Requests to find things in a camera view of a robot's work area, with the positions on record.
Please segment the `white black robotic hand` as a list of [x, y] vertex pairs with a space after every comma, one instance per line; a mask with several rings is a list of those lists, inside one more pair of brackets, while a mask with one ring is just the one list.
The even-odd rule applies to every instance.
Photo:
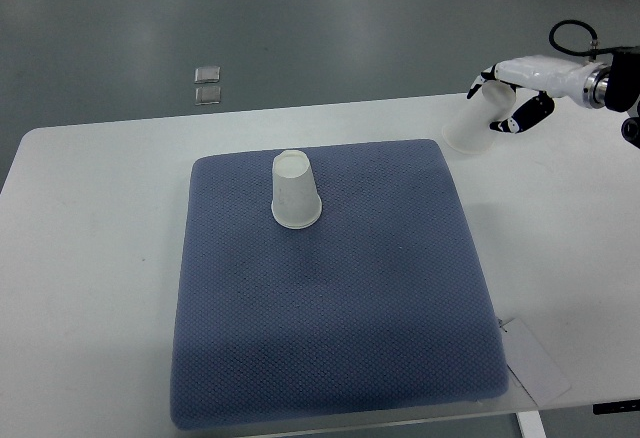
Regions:
[[516, 109], [511, 116], [494, 121], [496, 132], [523, 133], [546, 119], [555, 109], [556, 98], [570, 98], [587, 109], [604, 106], [610, 67], [604, 63], [578, 64], [542, 55], [526, 56], [499, 62], [482, 71], [467, 97], [472, 98], [487, 82], [500, 82], [512, 91], [528, 89], [536, 96]]

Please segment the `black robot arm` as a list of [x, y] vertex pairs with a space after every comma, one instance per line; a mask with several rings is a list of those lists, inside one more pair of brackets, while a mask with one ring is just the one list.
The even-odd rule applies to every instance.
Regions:
[[[590, 35], [589, 48], [586, 51], [572, 50], [560, 45], [555, 34], [562, 26], [578, 26]], [[612, 62], [607, 76], [607, 84], [598, 85], [604, 79], [597, 79], [596, 84], [587, 88], [594, 99], [602, 98], [604, 106], [615, 112], [627, 112], [628, 117], [621, 125], [622, 137], [631, 145], [639, 147], [639, 46], [614, 46], [600, 48], [596, 30], [586, 22], [566, 19], [554, 24], [549, 32], [548, 41], [556, 50], [572, 57], [586, 57], [594, 62], [600, 55], [609, 54]]]

